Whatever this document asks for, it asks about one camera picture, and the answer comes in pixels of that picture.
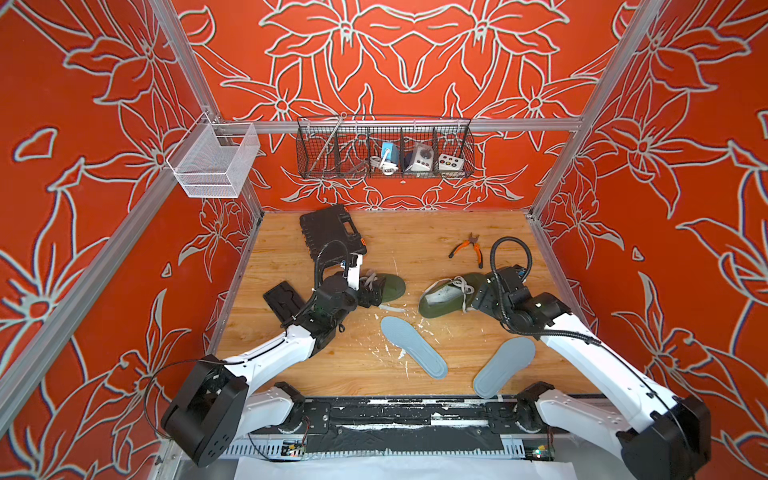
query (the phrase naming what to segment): green shoe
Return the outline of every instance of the green shoe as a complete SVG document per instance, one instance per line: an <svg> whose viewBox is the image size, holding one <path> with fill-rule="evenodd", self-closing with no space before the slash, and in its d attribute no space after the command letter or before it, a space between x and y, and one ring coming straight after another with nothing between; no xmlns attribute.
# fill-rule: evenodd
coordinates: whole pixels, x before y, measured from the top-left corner
<svg viewBox="0 0 768 480"><path fill-rule="evenodd" d="M397 300L406 294L406 281L397 275L391 273L382 273L379 278L384 279L384 290L382 291L382 303Z"/></svg>
<svg viewBox="0 0 768 480"><path fill-rule="evenodd" d="M391 273L376 273L369 271L367 276L360 277L360 286L362 288L370 288L371 283L376 280L382 280L384 289L382 290L382 303L391 302L397 300L401 296L406 294L406 282L397 275Z"/></svg>
<svg viewBox="0 0 768 480"><path fill-rule="evenodd" d="M465 288L462 292L461 278L471 289ZM467 273L455 279L439 280L422 295L419 301L419 314L424 318L436 318L457 310L466 311L483 283L485 283L483 273Z"/></svg>

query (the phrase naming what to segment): white wire basket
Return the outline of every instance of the white wire basket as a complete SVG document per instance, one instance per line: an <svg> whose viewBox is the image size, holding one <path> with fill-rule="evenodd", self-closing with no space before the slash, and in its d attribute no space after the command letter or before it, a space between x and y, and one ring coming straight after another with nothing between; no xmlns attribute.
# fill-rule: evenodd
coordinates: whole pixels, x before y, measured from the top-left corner
<svg viewBox="0 0 768 480"><path fill-rule="evenodd" d="M237 198L259 153L259 136L251 124L240 145L221 145L211 125L173 167L181 187L192 198Z"/></svg>

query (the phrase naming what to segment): black wire basket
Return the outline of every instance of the black wire basket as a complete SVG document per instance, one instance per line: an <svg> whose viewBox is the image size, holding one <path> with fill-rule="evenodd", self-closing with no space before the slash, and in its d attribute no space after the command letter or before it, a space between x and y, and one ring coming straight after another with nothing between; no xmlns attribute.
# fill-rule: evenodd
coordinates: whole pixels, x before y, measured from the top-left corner
<svg viewBox="0 0 768 480"><path fill-rule="evenodd" d="M297 123L296 159L303 178L466 178L475 172L468 118L342 114L301 117ZM394 148L388 146L385 154L394 154L382 164L388 143Z"/></svg>

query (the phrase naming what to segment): blue device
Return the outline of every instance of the blue device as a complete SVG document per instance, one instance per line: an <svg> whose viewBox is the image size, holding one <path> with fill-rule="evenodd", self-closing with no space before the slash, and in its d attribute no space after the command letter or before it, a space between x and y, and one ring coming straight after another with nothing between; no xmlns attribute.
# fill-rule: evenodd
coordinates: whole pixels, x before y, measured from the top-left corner
<svg viewBox="0 0 768 480"><path fill-rule="evenodd" d="M400 166L400 150L391 141L382 144L382 162L389 162Z"/></svg>

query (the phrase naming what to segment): cable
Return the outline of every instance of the cable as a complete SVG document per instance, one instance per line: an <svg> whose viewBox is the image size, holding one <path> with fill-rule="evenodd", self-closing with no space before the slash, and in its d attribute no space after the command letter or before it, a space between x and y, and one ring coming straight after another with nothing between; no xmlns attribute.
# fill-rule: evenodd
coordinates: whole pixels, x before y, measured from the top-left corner
<svg viewBox="0 0 768 480"><path fill-rule="evenodd" d="M163 370L165 370L167 368L170 368L172 366L181 365L182 363L189 363L189 362L202 362L202 363L209 363L211 365L221 365L221 366L242 365L245 362L249 362L250 360L253 360L255 358L258 358L258 357L264 355L265 353L271 352L272 350L274 350L278 346L283 345L284 343L285 343L285 339L283 339L277 345L272 346L269 349L264 350L263 352L259 352L256 355L250 357L249 359L240 360L239 362L214 362L213 360L205 360L205 359L185 359L185 360L178 360L176 362L171 362L171 363L168 363L168 364L160 367L159 370L156 371L152 375L152 377L149 378L149 383L147 384L146 388L144 388L144 398L142 399L142 402L141 402L142 406L144 407L144 418L147 420L147 423L154 430L155 433L157 433L159 436L163 437L164 439L168 439L168 440L172 439L170 436L165 435L163 432L161 432L160 430L157 429L157 425L152 423L152 421L149 419L149 411L147 409L147 402L149 400L149 391L151 390L152 385L155 382L155 379L157 378L158 375L161 374L161 372L163 372Z"/></svg>
<svg viewBox="0 0 768 480"><path fill-rule="evenodd" d="M645 385L645 388L647 388L648 391L653 396L656 397L656 400L658 400L661 403L661 405L664 406L664 410L666 412L671 411L671 408L667 406L667 403L661 398L658 392L652 389L650 385L648 385L648 383L643 379L643 377L639 376L637 372L635 372L635 370L626 361L624 361L624 359L622 359L618 354L616 354L613 350L609 349L604 344L601 344L600 346L603 347L603 349L606 352L610 353L616 360L618 360L618 362L622 364L627 370L629 370L632 373L632 375L634 375L638 380L640 380L643 383L643 385ZM680 402L678 402L677 400L675 400L675 402L677 405L680 405ZM690 447L690 443L688 442L688 436L685 435L685 430L683 430L683 426L680 424L680 422L677 421L677 417L675 415L671 415L671 417L672 417L672 420L674 420L675 425L677 425L677 428L680 430L680 433L683 435L683 442L685 443L685 448L689 452L688 458L690 461L690 475L693 480L696 480L696 472L694 472L694 465L693 465L693 449Z"/></svg>
<svg viewBox="0 0 768 480"><path fill-rule="evenodd" d="M528 274L531 273L531 268L533 268L533 256L531 255L531 249L528 248L528 245L517 237L502 237L494 242L493 247L491 247L491 271L496 270L496 249L504 242L515 242L523 247L527 264L525 265L525 272L523 272L521 281L525 282L525 279L528 278Z"/></svg>
<svg viewBox="0 0 768 480"><path fill-rule="evenodd" d="M519 330L517 327L515 327L515 325L512 323L511 319L509 318L509 314L507 313L507 309L504 304L504 290L502 290L502 278L501 276L499 276L498 270L496 269L496 250L498 249L499 245L501 245L504 242L515 242L519 244L521 247L523 247L523 250L525 250L525 256L528 258L528 264L526 265L525 271L523 272L523 277L522 277L523 281L525 281L525 279L528 277L528 274L531 272L531 268L533 267L533 257L531 256L531 249L528 248L528 245L526 245L524 241L520 240L517 237L502 237L496 240L495 243L493 244L493 247L491 247L491 272L493 273L494 280L496 281L496 293L498 296L498 306L499 306L499 310L501 310L502 312L502 319L500 319L499 322L501 322L502 328L504 328L510 333L514 333L515 335L565 336L572 339L583 340L586 343L601 345L602 342L593 336L584 335L583 333L578 333L578 332L572 332L570 330L548 329L548 330L541 330L536 332L526 332L524 330Z"/></svg>
<svg viewBox="0 0 768 480"><path fill-rule="evenodd" d="M310 418L308 416L304 416L303 420L306 422L306 430L304 430L304 437L301 439L301 446L306 449L306 436L308 433L310 433Z"/></svg>
<svg viewBox="0 0 768 480"><path fill-rule="evenodd" d="M311 308L312 306L315 305L315 299L317 298L317 292L316 291L317 291L317 289L320 288L320 285L323 283L323 270L324 269L321 267L322 264L320 263L320 257L323 256L323 253L325 253L326 248L331 243L338 243L344 249L344 256L345 256L345 260L346 260L344 262L344 278L347 278L347 276L349 275L349 266L350 266L350 264L352 262L352 256L349 254L349 250L347 249L346 244L344 242L342 242L341 240L335 240L334 239L334 240L331 240L330 242L326 243L325 245L323 245L323 248L320 249L320 252L317 254L317 257L315 258L315 287L313 288L312 296L310 297L309 300L306 301L306 303L304 303L304 305L299 309L299 311L296 312L296 315L291 316L291 319L288 320L288 322L291 322L291 321L297 319L298 317L302 316L309 308ZM286 327L286 323L282 324L281 326L283 328L285 328Z"/></svg>
<svg viewBox="0 0 768 480"><path fill-rule="evenodd" d="M349 267L352 264L352 255L349 254L349 249L346 247L346 243L337 239L331 240L330 242L323 245L323 248L320 249L320 252L317 254L317 257L315 258L315 289L318 289L320 287L320 284L323 282L323 271L325 270L323 269L323 264L320 262L320 257L323 256L323 253L325 253L326 248L328 248L328 246L331 243L338 243L344 249L344 258L346 260L344 262L344 278L347 278L347 276L349 275Z"/></svg>
<svg viewBox="0 0 768 480"><path fill-rule="evenodd" d="M259 447L256 446L255 443L253 443L253 439L250 436L250 432L248 432L248 439L250 440L250 444L253 445L253 449L259 452L259 455L264 457L264 460L267 460L268 462L277 462L277 460L272 460L270 457L264 455L264 452L259 450Z"/></svg>
<svg viewBox="0 0 768 480"><path fill-rule="evenodd" d="M504 304L504 292L502 290L502 279L498 274L498 270L496 269L496 249L498 249L499 245L501 245L504 242L511 241L518 243L521 247L523 247L523 250L525 250L526 257L528 258L528 264L525 267L525 272L523 273L522 280L525 281L525 279L528 277L528 274L531 272L531 267L533 266L533 259L531 257L531 250L528 248L528 245L525 244L522 240L516 237L502 237L493 244L493 247L491 247L491 271L493 272L493 277L496 282L496 293L498 294L498 305L499 309L502 312L502 327L507 330L510 333L514 333L517 335L523 335L523 336L533 336L533 335L539 335L539 336L564 336L572 339L579 339L585 341L587 344L590 345L596 345L602 347L606 352L610 353L616 360L618 360L619 363L621 363L626 369L628 369L632 375L637 377L638 380L642 382L642 384L645 386L645 388L648 389L648 392L655 396L656 399L661 403L661 405L664 406L664 411L669 412L671 409L669 406L667 406L666 402L661 398L661 396L656 392L656 390L652 389L650 385L641 377L640 375L635 372L635 370L627 364L624 359L622 359L619 355L617 355L613 350L609 349L606 345L602 343L597 337L595 336L589 336L585 335L583 333L579 332L572 332L570 330L555 330L555 329L546 329L546 330L540 330L537 332L525 332L522 330L518 330L515 328L515 326L512 324L511 319L509 318L509 315L507 314L507 309ZM696 480L696 472L693 470L693 459L692 459L692 451L693 449L690 447L690 443L688 442L688 437L685 435L685 430L683 430L683 426L680 424L680 422L677 420L677 417L674 415L671 415L672 420L674 420L675 425L677 425L677 428L680 430L680 434L683 436L683 441L685 443L685 448L689 452L689 460L690 460L690 469L691 469L691 477L693 480Z"/></svg>

